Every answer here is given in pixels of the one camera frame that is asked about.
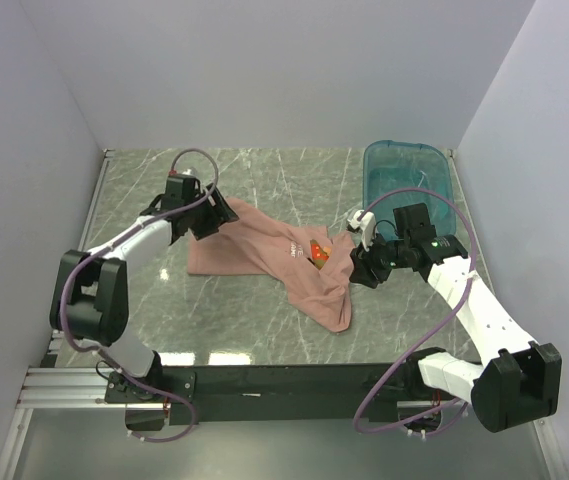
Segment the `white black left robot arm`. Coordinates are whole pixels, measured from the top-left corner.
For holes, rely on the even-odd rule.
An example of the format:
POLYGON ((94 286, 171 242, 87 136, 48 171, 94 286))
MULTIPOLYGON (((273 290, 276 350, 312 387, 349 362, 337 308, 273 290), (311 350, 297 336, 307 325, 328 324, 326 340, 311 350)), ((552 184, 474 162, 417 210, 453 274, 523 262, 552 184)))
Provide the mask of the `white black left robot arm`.
POLYGON ((214 183, 204 187, 191 172, 170 172, 164 192, 131 226, 91 250, 62 256, 52 328, 74 350, 94 353, 121 376, 130 376, 128 389, 137 399, 157 399, 164 388, 160 356, 128 327, 130 277, 185 234, 201 240, 237 220, 214 183))

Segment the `pink t shirt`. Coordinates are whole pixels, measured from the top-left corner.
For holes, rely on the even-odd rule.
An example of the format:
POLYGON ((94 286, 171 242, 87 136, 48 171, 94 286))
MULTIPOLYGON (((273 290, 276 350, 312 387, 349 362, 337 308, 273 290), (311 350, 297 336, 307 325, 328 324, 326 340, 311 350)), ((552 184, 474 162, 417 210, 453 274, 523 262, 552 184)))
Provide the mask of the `pink t shirt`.
POLYGON ((355 248, 346 231, 330 237, 325 226, 293 226, 230 197, 238 215, 207 238, 189 239, 190 275, 269 275, 284 285, 289 303, 327 330, 350 327, 349 277, 355 248))

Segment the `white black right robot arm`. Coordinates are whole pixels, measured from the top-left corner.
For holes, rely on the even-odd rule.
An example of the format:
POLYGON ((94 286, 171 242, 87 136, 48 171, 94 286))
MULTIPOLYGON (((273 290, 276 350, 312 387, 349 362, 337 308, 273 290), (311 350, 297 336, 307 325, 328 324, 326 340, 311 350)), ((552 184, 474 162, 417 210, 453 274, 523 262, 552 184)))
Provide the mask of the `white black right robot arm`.
POLYGON ((499 303, 453 235, 387 242, 350 253, 350 280, 376 288, 394 269, 408 268, 451 307, 479 360, 471 363, 442 348, 413 349, 374 388, 402 389, 412 399, 435 391, 472 406, 480 423, 496 433, 556 413, 562 358, 551 344, 538 343, 499 303))

